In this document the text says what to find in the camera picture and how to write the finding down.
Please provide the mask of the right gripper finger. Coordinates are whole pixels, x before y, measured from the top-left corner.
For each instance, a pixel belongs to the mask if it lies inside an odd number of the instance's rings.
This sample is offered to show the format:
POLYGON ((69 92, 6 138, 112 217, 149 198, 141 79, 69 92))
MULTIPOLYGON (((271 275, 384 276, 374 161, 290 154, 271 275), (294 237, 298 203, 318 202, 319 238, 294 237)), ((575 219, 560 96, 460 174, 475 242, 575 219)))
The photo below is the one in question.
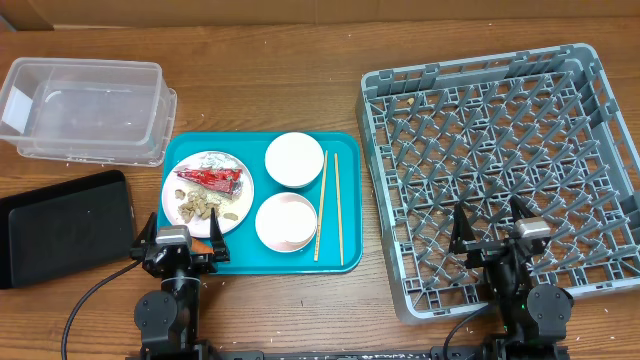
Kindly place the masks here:
POLYGON ((453 230, 448 252, 456 255, 466 254, 467 258, 464 261, 466 268, 483 266, 482 245, 476 241, 461 203, 454 206, 453 230))
POLYGON ((526 206, 518 195, 512 195, 509 204, 513 219, 513 233, 524 235, 526 230, 525 220, 535 218, 536 214, 526 206))

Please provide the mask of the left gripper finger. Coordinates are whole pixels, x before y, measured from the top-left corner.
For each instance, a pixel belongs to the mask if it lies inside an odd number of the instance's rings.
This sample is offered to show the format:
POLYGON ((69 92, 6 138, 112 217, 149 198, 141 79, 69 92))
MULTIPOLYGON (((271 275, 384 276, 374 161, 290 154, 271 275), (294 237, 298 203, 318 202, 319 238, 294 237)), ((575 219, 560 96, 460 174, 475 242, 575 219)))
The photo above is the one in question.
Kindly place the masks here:
POLYGON ((210 216, 210 243, 213 249, 215 262, 229 262, 229 249, 225 243, 215 210, 210 216))
POLYGON ((146 225, 130 248, 131 259, 144 259, 149 248, 155 244, 157 234, 157 214, 152 212, 146 225))

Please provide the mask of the pink bowl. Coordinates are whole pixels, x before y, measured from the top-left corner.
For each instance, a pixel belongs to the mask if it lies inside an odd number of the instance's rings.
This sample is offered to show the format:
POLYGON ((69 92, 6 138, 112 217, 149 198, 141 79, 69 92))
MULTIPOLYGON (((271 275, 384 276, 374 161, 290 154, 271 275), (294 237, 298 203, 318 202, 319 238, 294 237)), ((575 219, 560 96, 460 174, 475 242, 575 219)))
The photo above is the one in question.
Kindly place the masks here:
POLYGON ((304 197, 281 192, 269 197, 259 207, 255 229, 259 240, 279 253, 292 253, 304 248, 317 231, 317 213, 304 197))

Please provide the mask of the red snack wrapper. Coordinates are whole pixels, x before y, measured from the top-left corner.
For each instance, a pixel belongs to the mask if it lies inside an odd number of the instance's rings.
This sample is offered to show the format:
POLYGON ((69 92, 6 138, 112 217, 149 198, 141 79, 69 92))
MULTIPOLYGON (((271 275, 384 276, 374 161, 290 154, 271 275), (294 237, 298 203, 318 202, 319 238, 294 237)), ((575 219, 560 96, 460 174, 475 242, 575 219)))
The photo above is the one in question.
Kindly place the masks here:
POLYGON ((179 178, 198 184, 205 189, 233 195, 240 188, 241 169, 184 169, 177 170, 179 178))

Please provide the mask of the white bowl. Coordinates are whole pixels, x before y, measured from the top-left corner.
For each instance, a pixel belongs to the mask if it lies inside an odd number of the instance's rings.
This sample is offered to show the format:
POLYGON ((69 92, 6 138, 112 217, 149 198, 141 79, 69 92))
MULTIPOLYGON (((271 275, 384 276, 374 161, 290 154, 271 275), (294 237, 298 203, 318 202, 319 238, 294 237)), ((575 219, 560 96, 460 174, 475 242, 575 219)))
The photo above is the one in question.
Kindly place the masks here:
POLYGON ((319 142, 302 132, 276 137, 265 152, 265 167, 273 180, 288 188, 311 184, 323 169, 324 152, 319 142))

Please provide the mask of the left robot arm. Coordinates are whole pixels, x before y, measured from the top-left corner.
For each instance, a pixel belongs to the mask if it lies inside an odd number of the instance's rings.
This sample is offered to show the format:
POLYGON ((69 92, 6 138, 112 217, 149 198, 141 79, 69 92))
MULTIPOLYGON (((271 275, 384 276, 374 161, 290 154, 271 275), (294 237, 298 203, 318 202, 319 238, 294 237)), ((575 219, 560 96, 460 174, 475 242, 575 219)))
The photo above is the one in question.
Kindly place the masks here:
POLYGON ((161 280, 161 288, 143 295, 134 309, 141 333, 140 359, 221 358, 208 340, 198 338, 201 276, 215 273, 219 263, 230 260, 215 217, 209 234, 212 248, 196 252, 187 226, 159 228, 153 213, 132 244, 130 257, 161 280))

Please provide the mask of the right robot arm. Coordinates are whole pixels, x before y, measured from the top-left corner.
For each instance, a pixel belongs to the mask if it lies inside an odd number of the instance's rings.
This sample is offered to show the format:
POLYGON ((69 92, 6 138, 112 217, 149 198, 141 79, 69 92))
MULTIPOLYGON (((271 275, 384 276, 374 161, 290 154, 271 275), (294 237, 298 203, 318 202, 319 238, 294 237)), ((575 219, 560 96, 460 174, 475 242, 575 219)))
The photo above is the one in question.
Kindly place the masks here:
POLYGON ((551 229, 529 210, 518 196, 509 199, 514 219, 510 235, 500 241, 478 242, 458 203, 449 251, 467 256, 468 269, 484 270, 493 300, 460 321, 455 330, 492 309, 504 323, 502 334, 492 334, 476 347, 450 345, 450 332, 442 347, 445 359, 568 359, 568 349, 558 343, 566 338, 566 324, 574 306, 573 296, 552 284, 535 285, 527 263, 549 245, 551 229))

